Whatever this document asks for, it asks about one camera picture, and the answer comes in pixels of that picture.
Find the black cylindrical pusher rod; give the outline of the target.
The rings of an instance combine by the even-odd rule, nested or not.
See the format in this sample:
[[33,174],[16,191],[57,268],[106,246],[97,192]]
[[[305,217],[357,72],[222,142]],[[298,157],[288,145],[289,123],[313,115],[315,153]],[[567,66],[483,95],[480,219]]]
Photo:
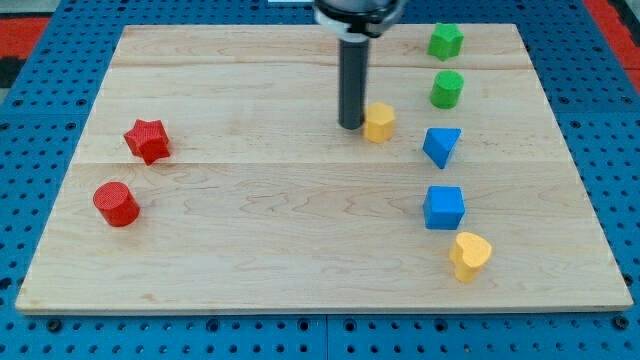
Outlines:
[[364,122],[369,41],[339,42],[338,123],[347,130]]

